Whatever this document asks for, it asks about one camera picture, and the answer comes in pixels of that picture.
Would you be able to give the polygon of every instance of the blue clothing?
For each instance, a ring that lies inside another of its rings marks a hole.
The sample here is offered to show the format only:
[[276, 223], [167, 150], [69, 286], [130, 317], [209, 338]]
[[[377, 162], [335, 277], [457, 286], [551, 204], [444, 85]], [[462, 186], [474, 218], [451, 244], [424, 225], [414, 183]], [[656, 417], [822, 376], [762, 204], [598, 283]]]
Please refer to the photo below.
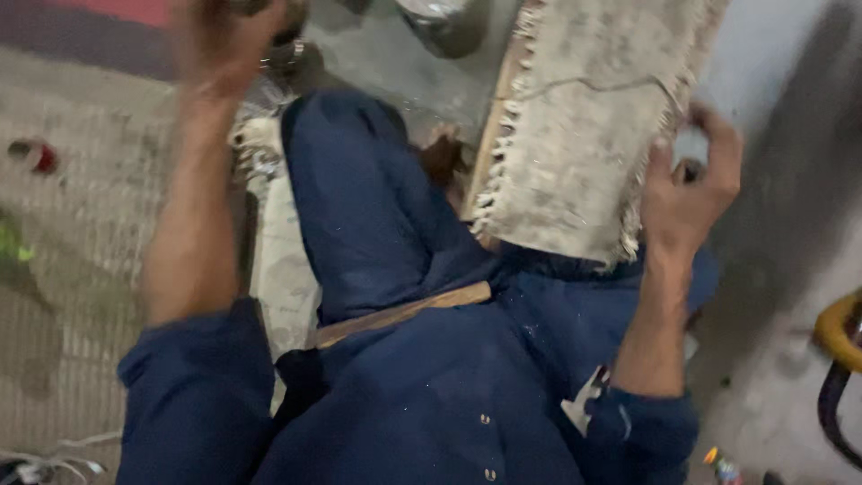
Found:
[[[123, 359], [117, 483], [682, 483], [697, 422], [687, 397], [606, 388], [586, 437], [563, 414], [615, 358], [641, 267], [472, 239], [387, 106], [350, 91], [284, 115], [321, 324], [489, 280], [481, 305], [430, 309], [326, 350], [271, 356], [254, 301], [145, 331]], [[715, 265], [699, 254], [689, 307]]]

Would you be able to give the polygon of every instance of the navy blue shirt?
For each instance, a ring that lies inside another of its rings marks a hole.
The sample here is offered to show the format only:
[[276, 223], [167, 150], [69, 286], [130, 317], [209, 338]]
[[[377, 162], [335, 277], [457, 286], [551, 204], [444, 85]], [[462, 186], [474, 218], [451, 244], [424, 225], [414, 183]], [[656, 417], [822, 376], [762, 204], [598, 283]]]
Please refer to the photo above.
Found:
[[[287, 423], [269, 413], [253, 300], [146, 331], [119, 368], [117, 483], [682, 483], [687, 397], [605, 388], [586, 436], [560, 407], [613, 362], [639, 279], [520, 274], [489, 303], [349, 337], [315, 354], [327, 392]], [[690, 307], [709, 291], [693, 287]], [[303, 391], [287, 381], [284, 406]]]

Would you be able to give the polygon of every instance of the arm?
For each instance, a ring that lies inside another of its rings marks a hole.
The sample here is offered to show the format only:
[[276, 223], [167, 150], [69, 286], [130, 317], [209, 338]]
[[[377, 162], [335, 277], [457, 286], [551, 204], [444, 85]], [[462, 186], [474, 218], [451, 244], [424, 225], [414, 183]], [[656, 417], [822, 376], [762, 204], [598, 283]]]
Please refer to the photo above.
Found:
[[685, 298], [691, 262], [740, 190], [740, 136], [701, 104], [692, 104], [690, 116], [709, 138], [709, 165], [703, 179], [691, 184], [675, 181], [671, 146], [661, 139], [653, 144], [646, 171], [641, 207], [646, 270], [640, 302], [611, 378], [614, 387], [631, 394], [683, 395]]
[[272, 434], [263, 326], [238, 293], [227, 135], [284, 0], [237, 19], [178, 0], [178, 152], [144, 264], [150, 327], [120, 363], [128, 389], [117, 483], [248, 483]]
[[683, 483], [696, 441], [697, 416], [684, 391], [685, 301], [695, 253], [739, 191], [742, 142], [700, 104], [691, 106], [691, 121], [710, 139], [702, 180], [685, 185], [671, 173], [668, 141], [655, 143], [650, 153], [641, 206], [646, 260], [640, 301], [610, 388], [590, 410], [586, 439], [596, 460], [606, 464], [595, 482]]
[[260, 59], [285, 19], [277, 0], [254, 17], [227, 0], [178, 0], [172, 20], [181, 72], [177, 161], [144, 262], [148, 323], [227, 310], [239, 292], [228, 207], [228, 132]]

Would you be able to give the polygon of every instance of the yellow ring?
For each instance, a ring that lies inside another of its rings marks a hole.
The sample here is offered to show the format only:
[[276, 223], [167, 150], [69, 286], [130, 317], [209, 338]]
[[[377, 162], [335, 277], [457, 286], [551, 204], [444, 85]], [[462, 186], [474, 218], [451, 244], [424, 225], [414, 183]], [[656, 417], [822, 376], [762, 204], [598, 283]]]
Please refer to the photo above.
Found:
[[815, 336], [832, 358], [853, 372], [862, 372], [862, 350], [844, 331], [855, 306], [862, 301], [862, 289], [848, 294], [817, 317]]

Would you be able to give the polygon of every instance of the knee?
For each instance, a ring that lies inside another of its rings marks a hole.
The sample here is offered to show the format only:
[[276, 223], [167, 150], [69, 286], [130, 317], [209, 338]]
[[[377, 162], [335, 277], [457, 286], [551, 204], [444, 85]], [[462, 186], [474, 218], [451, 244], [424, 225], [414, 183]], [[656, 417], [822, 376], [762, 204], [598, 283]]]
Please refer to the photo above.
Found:
[[347, 133], [407, 142], [397, 110], [356, 90], [314, 91], [295, 101], [282, 118], [285, 153], [295, 136], [332, 142]]

